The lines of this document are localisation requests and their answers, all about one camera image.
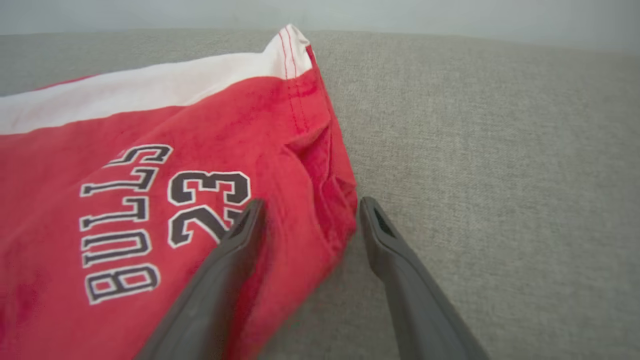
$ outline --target red stitching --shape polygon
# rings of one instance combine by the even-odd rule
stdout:
[[[289,49],[291,50],[291,61],[293,62],[293,71],[295,74],[294,84],[296,85],[296,91],[298,93],[298,102],[300,103],[300,111],[302,112],[302,121],[305,123],[305,128],[309,131],[309,123],[307,122],[307,116],[305,115],[305,108],[302,106],[302,100],[300,96],[300,87],[298,86],[298,67],[296,66],[296,57],[293,56],[293,46],[291,45],[291,34],[289,33],[289,29],[284,28],[289,36]]]
[[[289,96],[289,106],[291,106],[291,116],[293,117],[293,123],[296,126],[296,134],[298,134],[300,132],[300,127],[298,127],[298,121],[296,120],[296,112],[293,111],[293,102],[291,101],[291,91],[289,88],[289,75],[287,75],[287,51],[284,48],[284,39],[282,38],[282,34],[280,33],[280,31],[278,32],[278,36],[280,37],[280,43],[282,44],[282,54],[284,54],[284,78],[285,78],[284,81],[287,83],[287,96]]]

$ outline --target gray couch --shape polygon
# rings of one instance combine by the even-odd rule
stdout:
[[[3,36],[0,95],[261,51],[275,33]],[[640,358],[640,58],[460,37],[305,35],[359,194],[379,200],[492,358]],[[262,356],[398,358],[362,239]]]

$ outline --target red fabric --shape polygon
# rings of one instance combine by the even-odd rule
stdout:
[[[355,180],[310,47],[307,52],[314,67],[294,79],[252,78],[191,106],[0,136],[0,357],[136,355],[199,264],[215,251],[212,235],[196,222],[186,226],[193,232],[189,243],[170,246],[172,219],[179,211],[206,205],[229,227],[225,209],[241,211],[246,204],[225,202],[225,192],[238,190],[236,184],[234,189],[219,182],[217,191],[200,191],[196,181],[185,182],[186,190],[193,190],[192,203],[172,203],[168,188],[185,171],[242,172],[250,179],[250,197],[266,201],[264,246],[243,288],[228,348],[233,359],[256,356],[331,271],[355,230]],[[141,150],[129,164],[105,166],[148,144],[168,145],[172,152],[162,163],[145,162],[159,152]],[[80,196],[88,184],[137,180],[136,167],[155,171],[148,189],[109,188]],[[146,197],[148,214],[99,220],[83,229],[87,216],[95,220],[135,210],[123,203],[125,197]],[[82,249],[87,238],[132,231],[148,235],[146,254],[83,267],[87,253],[136,244]],[[153,288],[90,304],[88,276],[141,264],[148,264],[144,271],[157,268]],[[122,281],[143,286],[153,283],[149,274]],[[113,281],[96,282],[94,290],[111,291]]]

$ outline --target fabric texture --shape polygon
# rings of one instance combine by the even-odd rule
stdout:
[[[0,98],[0,114],[3,359],[134,358],[262,199],[225,354],[253,358],[355,230],[339,125],[292,26],[261,53],[69,81]]]
[[[272,34],[0,37],[0,91],[260,51]],[[491,358],[640,357],[639,58],[459,37],[305,35],[358,192],[379,200]],[[358,236],[262,355],[397,358]]]

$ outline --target white wall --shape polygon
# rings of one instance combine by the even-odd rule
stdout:
[[[0,34],[288,22],[640,54],[640,0],[0,0]]]

